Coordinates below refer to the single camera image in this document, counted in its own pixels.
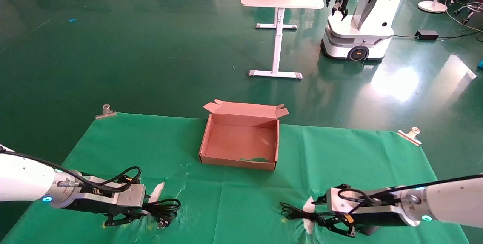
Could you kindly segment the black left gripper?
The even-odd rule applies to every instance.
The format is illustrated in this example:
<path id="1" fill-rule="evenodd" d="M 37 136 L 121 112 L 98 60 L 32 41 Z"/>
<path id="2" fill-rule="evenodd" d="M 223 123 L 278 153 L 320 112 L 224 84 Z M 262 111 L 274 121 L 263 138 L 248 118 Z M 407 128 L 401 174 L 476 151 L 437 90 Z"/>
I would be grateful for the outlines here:
<path id="1" fill-rule="evenodd" d="M 104 227 L 121 226 L 131 223 L 133 220 L 140 219 L 143 216 L 151 215 L 149 211 L 143 208 L 126 208 L 124 206 L 118 206 L 115 203 L 106 203 L 90 199 L 75 199 L 63 209 L 94 214 L 105 214 L 107 220 L 104 222 Z M 115 216 L 121 214 L 125 217 L 122 219 L 114 219 Z"/>

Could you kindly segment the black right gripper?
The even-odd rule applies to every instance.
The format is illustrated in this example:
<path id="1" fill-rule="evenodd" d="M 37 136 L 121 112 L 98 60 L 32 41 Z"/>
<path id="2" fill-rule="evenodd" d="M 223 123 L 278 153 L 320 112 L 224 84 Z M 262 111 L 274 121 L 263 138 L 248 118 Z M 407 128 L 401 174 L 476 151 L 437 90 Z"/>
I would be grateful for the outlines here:
<path id="1" fill-rule="evenodd" d="M 370 236 L 381 227 L 403 227 L 409 226 L 411 223 L 409 218 L 401 214 L 352 214 L 350 216 L 339 212 L 305 212 L 302 214 L 302 218 L 314 221 L 333 233 L 349 238 L 355 238 L 357 232 Z M 344 223 L 346 230 L 336 227 L 337 223 Z"/>

